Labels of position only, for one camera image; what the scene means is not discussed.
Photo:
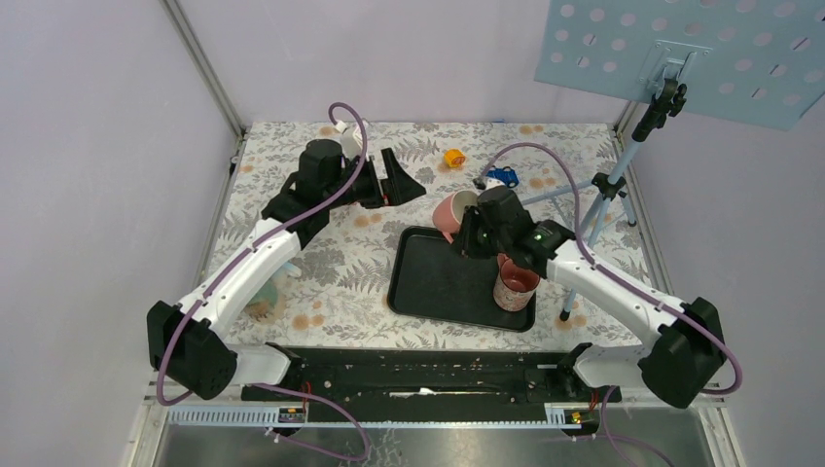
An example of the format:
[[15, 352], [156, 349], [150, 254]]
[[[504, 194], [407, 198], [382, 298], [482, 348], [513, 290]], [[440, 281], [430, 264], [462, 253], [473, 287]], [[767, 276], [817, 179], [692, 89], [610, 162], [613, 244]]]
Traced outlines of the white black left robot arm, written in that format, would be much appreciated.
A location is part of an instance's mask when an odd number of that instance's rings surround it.
[[353, 203], [366, 209], [399, 206], [425, 195], [389, 148], [381, 150], [385, 178], [364, 153], [348, 157], [330, 139], [308, 142], [280, 192], [228, 260], [174, 305], [156, 302], [147, 313], [147, 338], [159, 383], [167, 377], [187, 396], [209, 400], [231, 385], [263, 383], [280, 400], [301, 390], [302, 375], [273, 345], [229, 345], [224, 338], [253, 296], [296, 257], [330, 221], [331, 210]]

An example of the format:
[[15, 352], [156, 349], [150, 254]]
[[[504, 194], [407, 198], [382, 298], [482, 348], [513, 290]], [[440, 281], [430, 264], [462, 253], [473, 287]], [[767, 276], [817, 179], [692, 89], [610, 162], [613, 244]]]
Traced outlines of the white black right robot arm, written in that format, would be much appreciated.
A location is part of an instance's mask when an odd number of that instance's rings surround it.
[[564, 226], [536, 222], [506, 187], [482, 192], [465, 207], [453, 235], [455, 252], [472, 259], [504, 255], [522, 269], [569, 287], [613, 316], [637, 345], [577, 345], [557, 378], [567, 399], [581, 401], [596, 387], [645, 388], [673, 408], [707, 393], [711, 378], [730, 361], [716, 307], [691, 303], [648, 287], [599, 259]]

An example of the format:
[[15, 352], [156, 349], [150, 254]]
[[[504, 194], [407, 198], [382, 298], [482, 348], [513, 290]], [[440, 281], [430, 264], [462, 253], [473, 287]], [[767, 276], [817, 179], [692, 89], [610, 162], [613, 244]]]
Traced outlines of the salmon pink ceramic mug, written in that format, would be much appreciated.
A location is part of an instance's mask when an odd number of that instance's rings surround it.
[[478, 204], [478, 194], [469, 190], [454, 192], [444, 198], [433, 211], [432, 223], [448, 243], [460, 230], [464, 211]]

